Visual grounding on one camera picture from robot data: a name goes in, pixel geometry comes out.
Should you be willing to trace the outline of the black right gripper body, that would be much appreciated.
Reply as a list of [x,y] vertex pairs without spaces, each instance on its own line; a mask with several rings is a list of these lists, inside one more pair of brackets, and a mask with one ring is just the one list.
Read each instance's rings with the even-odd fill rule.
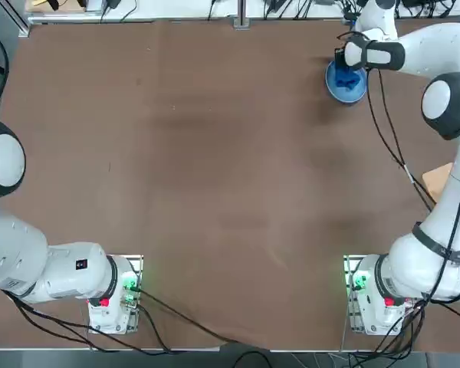
[[349,66],[346,63],[345,47],[334,49],[334,64],[339,70],[347,70]]

